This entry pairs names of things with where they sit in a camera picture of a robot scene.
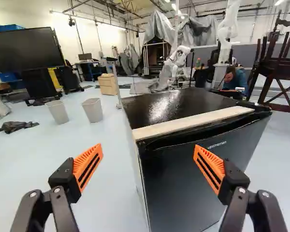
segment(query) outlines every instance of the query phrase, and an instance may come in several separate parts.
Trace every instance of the black mini fridge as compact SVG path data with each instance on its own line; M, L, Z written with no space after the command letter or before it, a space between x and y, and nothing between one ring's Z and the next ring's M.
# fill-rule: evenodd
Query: black mini fridge
M195 145L245 171L270 108L201 88L122 99L136 188L152 232L201 232L225 207L193 160Z

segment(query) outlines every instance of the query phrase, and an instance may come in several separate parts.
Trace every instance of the floor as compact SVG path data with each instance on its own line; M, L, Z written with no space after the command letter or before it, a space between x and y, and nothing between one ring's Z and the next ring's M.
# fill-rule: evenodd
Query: floor
M119 84L131 82L131 77L119 77ZM130 96L129 89L120 93ZM90 124L81 103L96 97L101 98L104 118ZM46 106L27 107L23 102L11 105L13 112L0 121L0 126L5 121L40 123L9 135L0 132L0 231L9 231L26 192L48 190L48 177L66 158L101 143L104 158L79 202L72 205L80 231L146 232L128 155L125 116L116 109L117 97L101 95L91 87L62 100L70 118L65 124L56 125ZM266 189L276 195L290 231L290 114L273 113L246 174L251 190ZM252 231L251 226L247 220L243 231ZM52 217L45 231L55 231ZM218 225L207 230L217 231Z

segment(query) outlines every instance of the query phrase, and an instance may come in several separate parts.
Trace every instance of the fridge door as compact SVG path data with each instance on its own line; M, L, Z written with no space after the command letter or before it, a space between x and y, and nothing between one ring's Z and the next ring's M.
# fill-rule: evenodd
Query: fridge door
M233 121L145 141L139 147L152 232L200 232L218 222L225 207L193 160L196 144L244 171L269 120L250 114Z

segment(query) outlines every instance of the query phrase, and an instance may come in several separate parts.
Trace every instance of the white trash can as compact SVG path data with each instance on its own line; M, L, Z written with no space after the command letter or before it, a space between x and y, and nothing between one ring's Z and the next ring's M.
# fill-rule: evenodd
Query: white trash can
M63 124L69 121L66 108L62 101L50 101L46 105L57 124Z
M90 122L99 122L103 119L100 98L89 98L82 106Z

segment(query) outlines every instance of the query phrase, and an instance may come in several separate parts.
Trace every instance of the man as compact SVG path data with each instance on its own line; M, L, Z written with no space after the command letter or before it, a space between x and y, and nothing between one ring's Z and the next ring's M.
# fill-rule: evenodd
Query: man
M223 89L235 89L236 87L244 87L243 94L247 96L248 85L244 71L236 69L234 66L229 66L224 76Z

